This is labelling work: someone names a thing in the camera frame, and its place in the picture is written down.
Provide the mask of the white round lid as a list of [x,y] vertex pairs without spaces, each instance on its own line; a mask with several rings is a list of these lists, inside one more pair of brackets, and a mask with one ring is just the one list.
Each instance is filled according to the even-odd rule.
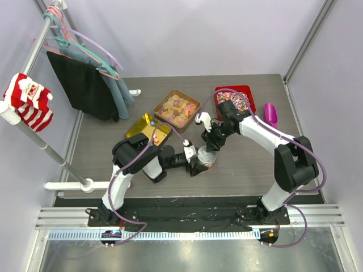
[[217,158],[217,153],[215,151],[207,151],[206,146],[202,146],[198,149],[198,159],[204,159],[204,160],[212,160]]

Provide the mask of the clear plastic cup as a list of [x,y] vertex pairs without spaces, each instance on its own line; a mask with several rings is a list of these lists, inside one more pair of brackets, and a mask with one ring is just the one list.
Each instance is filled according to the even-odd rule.
[[212,160],[198,159],[199,166],[202,169],[211,168],[215,162],[216,162],[216,159],[212,159]]

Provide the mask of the star candy tin box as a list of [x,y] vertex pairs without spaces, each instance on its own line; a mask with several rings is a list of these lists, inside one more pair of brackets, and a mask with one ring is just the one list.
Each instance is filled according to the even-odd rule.
[[125,138],[130,138],[139,133],[143,133],[149,140],[153,139],[156,146],[163,146],[172,136],[172,128],[168,125],[161,125],[153,134],[155,128],[161,123],[153,115],[145,113],[131,126],[125,133]]

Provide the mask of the purple plastic scoop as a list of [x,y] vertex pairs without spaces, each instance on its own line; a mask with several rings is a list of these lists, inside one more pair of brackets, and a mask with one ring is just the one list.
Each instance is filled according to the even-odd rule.
[[272,103],[265,103],[264,105],[264,120],[268,125],[277,129],[278,115],[276,107]]

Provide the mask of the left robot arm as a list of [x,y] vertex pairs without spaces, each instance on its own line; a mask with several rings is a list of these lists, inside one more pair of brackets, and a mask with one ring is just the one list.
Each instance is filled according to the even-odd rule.
[[199,149],[185,141],[183,152],[177,154],[170,145],[157,146],[144,133],[136,134],[115,144],[112,149],[113,172],[99,214],[108,226],[115,226],[121,218],[124,197],[133,176],[142,171],[153,183],[167,176],[167,170],[184,167],[190,176],[209,169],[199,159]]

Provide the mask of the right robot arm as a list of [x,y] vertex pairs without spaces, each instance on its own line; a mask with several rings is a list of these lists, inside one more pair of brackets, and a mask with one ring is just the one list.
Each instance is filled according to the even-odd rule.
[[219,151],[227,137],[239,134],[252,139],[273,155],[275,182],[256,204],[258,221],[268,224],[297,190],[318,176],[310,140],[284,134],[249,110],[239,111],[230,100],[219,104],[217,109],[222,117],[219,123],[214,123],[206,112],[195,117],[197,124],[204,125],[201,137],[206,143],[207,153]]

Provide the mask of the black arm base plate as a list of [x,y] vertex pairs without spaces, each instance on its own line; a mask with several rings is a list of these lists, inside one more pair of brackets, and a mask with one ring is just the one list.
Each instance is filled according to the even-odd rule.
[[136,232],[143,222],[146,232],[237,232],[254,226],[287,226],[285,207],[270,215],[257,207],[258,197],[175,197],[127,198],[118,213],[127,218],[121,222],[113,212],[101,206],[87,208],[88,226],[111,227]]

